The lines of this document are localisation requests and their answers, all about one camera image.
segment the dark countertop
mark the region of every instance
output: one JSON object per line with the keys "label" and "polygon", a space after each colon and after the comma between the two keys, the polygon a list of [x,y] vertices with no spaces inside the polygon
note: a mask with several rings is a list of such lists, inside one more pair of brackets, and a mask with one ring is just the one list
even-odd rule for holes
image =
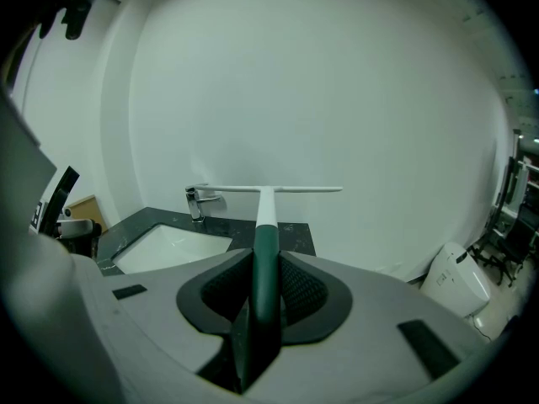
{"label": "dark countertop", "polygon": [[[143,208],[112,226],[99,238],[96,263],[101,269],[101,273],[105,276],[123,274],[113,259],[158,225],[231,238],[232,242],[228,247],[228,251],[231,251],[253,246],[256,222],[206,217],[202,223],[194,223],[189,214],[149,207]],[[279,245],[281,250],[316,256],[311,230],[307,223],[279,223]]]}

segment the white toilet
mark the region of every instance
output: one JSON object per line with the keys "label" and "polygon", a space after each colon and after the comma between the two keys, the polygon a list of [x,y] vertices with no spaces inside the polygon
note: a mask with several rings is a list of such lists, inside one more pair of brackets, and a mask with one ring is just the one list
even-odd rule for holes
{"label": "white toilet", "polygon": [[490,301],[485,274],[455,242],[448,242],[435,257],[421,291],[460,317],[481,310]]}

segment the chrome faucet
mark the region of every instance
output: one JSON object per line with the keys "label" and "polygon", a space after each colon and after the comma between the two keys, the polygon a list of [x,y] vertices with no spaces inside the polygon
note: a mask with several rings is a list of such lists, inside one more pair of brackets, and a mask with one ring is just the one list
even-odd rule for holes
{"label": "chrome faucet", "polygon": [[[208,185],[208,183],[196,184],[196,186]],[[222,196],[218,194],[212,198],[201,199],[199,197],[199,192],[195,189],[194,185],[187,186],[185,188],[185,196],[187,197],[187,205],[189,206],[189,212],[191,213],[191,218],[195,223],[201,223],[204,221],[204,213],[199,207],[199,204],[204,202],[211,202],[212,200],[220,201]]]}

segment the white sink basin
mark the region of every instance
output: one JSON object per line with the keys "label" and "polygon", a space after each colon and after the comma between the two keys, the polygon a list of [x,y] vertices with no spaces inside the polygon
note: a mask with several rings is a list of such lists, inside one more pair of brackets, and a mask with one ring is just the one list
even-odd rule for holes
{"label": "white sink basin", "polygon": [[232,239],[159,225],[114,259],[125,274],[170,268],[224,253]]}

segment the white plastic surface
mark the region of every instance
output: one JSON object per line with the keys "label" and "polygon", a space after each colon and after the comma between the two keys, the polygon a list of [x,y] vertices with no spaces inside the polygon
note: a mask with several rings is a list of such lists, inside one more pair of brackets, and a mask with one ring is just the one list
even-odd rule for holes
{"label": "white plastic surface", "polygon": [[490,300],[490,288],[483,271],[463,247],[448,242],[430,266],[421,291],[460,317],[483,308]]}
{"label": "white plastic surface", "polygon": [[256,216],[256,226],[270,225],[277,227],[277,212],[275,210],[275,192],[273,187],[261,187],[259,212]]}
{"label": "white plastic surface", "polygon": [[126,274],[170,268],[224,253],[232,239],[159,225],[127,248],[115,263]]}

